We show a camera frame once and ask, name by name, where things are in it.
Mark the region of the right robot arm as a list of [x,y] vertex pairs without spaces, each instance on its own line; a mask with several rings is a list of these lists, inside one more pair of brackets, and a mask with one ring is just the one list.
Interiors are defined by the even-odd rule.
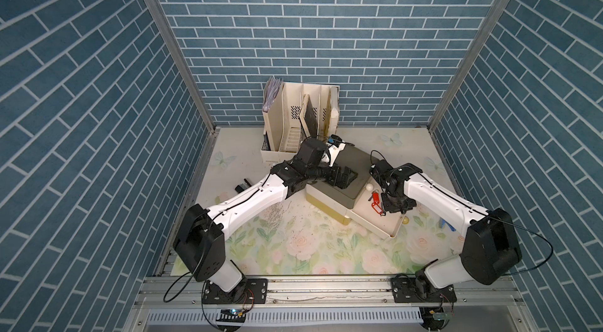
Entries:
[[433,261],[416,272],[416,286],[422,297],[471,280],[491,285],[521,262],[518,235],[506,211],[487,210],[471,203],[411,163],[394,168],[381,159],[371,164],[370,175],[382,189],[386,212],[402,213],[420,204],[464,238],[461,253]]

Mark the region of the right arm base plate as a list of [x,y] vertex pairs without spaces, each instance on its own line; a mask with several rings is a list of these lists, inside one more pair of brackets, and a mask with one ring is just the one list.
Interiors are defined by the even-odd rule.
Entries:
[[457,302],[454,286],[436,289],[422,279],[399,274],[390,279],[395,303],[452,303]]

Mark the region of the red key ring keys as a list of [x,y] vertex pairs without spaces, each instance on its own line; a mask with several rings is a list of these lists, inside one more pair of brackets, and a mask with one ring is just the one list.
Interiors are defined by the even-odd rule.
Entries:
[[381,198],[378,192],[372,192],[368,201],[370,202],[373,211],[375,211],[379,216],[386,216],[386,211],[381,205]]

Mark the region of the white drawer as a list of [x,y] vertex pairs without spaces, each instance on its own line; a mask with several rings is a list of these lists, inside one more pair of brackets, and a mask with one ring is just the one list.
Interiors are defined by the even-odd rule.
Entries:
[[372,192],[378,192],[381,198],[381,188],[374,180],[369,180],[356,197],[353,209],[348,210],[345,215],[380,239],[393,239],[404,224],[406,216],[400,213],[379,216],[368,201]]

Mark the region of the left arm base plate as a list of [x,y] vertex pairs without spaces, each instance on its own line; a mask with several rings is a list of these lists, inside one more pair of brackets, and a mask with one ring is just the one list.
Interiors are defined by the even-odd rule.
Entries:
[[268,290],[267,278],[243,278],[233,290],[226,292],[217,284],[210,282],[204,293],[204,305],[264,305]]

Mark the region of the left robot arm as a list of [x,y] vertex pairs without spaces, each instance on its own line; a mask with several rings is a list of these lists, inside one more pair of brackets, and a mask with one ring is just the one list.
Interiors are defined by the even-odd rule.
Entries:
[[225,242],[242,225],[268,207],[280,203],[314,181],[345,189],[357,178],[336,159],[353,145],[333,135],[325,142],[303,140],[292,159],[278,163],[257,184],[231,199],[207,208],[199,204],[185,212],[173,248],[197,282],[210,281],[230,293],[244,281],[243,272],[226,261]]

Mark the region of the olive drawer cabinet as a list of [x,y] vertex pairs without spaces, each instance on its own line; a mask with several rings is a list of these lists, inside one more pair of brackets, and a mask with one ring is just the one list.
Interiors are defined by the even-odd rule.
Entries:
[[347,145],[335,156],[331,176],[306,186],[306,200],[344,225],[352,220],[366,225],[372,212],[371,164],[368,153]]

